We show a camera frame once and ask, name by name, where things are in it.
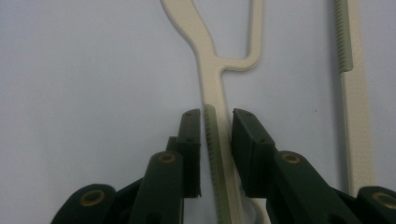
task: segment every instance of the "textured plastic edge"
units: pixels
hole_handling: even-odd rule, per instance
[[[207,150],[209,153],[210,170],[212,174],[212,184],[215,191],[216,209],[218,211],[218,223],[229,224],[231,223],[230,209],[225,207],[228,202],[225,176],[222,165],[219,130],[216,119],[216,109],[213,105],[205,105],[205,132]]]
[[[335,33],[340,73],[353,68],[347,0],[335,0]]]

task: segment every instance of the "white surface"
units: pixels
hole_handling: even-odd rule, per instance
[[[195,1],[220,56],[247,52],[246,1]],[[396,189],[396,2],[360,1],[378,185]],[[332,1],[267,0],[263,56],[224,74],[230,116],[261,120],[280,150],[346,189]],[[160,1],[0,5],[1,223],[48,223],[75,190],[120,189],[202,107],[196,61]],[[216,223],[205,139],[202,192],[185,223]]]

